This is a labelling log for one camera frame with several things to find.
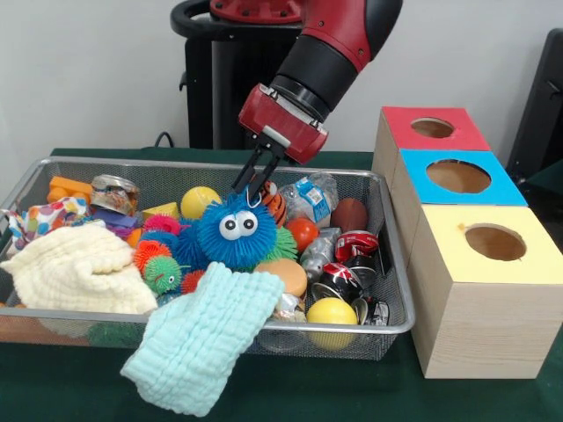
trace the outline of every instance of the metal mesh basket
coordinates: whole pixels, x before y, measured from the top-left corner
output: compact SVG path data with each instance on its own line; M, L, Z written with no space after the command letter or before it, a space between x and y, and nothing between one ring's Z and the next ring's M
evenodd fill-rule
M145 209L171 201L180 202L188 189L200 185L212 186L224 196L230 191L230 182L239 170L237 165L50 157L30 168L2 208L21 213L30 206L45 203L53 176L90 183L99 174L113 174L139 186L139 209ZM279 168L273 181L283 186L315 171L319 169ZM385 245L382 253L391 265L385 272L380 266L377 282L370 293L388 303L389 324L360 326L269 321L248 353L380 360L396 336L413 326L413 300L385 182L368 171L328 172L336 178L341 198L356 198L366 205L368 230L379 234ZM0 253L0 260L7 259L9 245ZM17 308L19 300L11 276L2 270L0 302L7 305L0 308L0 341L8 342L134 348L143 338L148 319L147 316Z

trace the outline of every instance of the cream towel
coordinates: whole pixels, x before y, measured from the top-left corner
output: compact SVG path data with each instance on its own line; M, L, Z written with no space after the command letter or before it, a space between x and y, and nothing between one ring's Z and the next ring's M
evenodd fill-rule
M157 302L133 253L111 231L85 224L40 237L0 267L28 308L142 314Z

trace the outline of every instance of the yellow ball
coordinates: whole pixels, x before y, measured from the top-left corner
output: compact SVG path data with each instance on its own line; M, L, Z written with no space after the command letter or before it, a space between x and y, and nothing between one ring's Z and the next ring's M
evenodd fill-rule
M221 197L210 187L197 186L186 192L180 208L184 218L199 219L211 202L221 203Z
M336 297L326 297L307 312L307 322L312 324L358 324L358 318L350 305ZM352 333L310 332L311 341L328 351L338 351L347 347L355 338Z

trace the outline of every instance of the green table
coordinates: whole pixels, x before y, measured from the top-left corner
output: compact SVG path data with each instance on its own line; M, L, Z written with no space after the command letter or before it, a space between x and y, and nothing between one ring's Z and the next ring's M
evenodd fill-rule
M56 149L54 155L242 163L245 151ZM371 154L311 166L368 169ZM119 370L130 350L0 345L0 420L186 420L146 404ZM242 356L205 420L563 420L563 332L533 381L424 380L410 335L380 362Z

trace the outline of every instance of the wooden box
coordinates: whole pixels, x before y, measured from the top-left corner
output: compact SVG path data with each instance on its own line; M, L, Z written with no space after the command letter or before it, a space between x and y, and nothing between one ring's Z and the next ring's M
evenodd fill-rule
M385 176L390 189L399 149L490 150L463 108L384 107L372 171Z
M401 149L391 198L407 263L421 204L526 206L490 151Z
M407 267L427 378L535 378L563 321L563 258L527 207L423 205Z

